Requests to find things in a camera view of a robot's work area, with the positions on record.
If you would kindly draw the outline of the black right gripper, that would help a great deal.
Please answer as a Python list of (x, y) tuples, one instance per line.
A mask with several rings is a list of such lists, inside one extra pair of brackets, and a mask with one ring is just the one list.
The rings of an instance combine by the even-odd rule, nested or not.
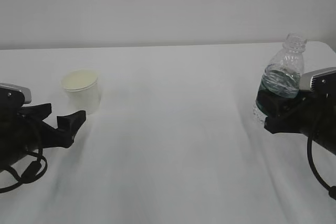
[(284, 98), (268, 90), (260, 90), (256, 104), (267, 116), (264, 128), (272, 134), (308, 136), (319, 116), (313, 140), (335, 154), (335, 94), (299, 91), (296, 98)]

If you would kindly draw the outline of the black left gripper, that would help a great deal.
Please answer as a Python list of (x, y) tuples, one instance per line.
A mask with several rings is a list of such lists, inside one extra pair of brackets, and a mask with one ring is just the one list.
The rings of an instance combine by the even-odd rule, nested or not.
[[(52, 113), (51, 103), (26, 106), (18, 100), (1, 102), (1, 171), (37, 150), (41, 161), (42, 148), (69, 148), (86, 121), (86, 112), (57, 116), (57, 128), (43, 122)], [(34, 120), (41, 121), (39, 130)]]

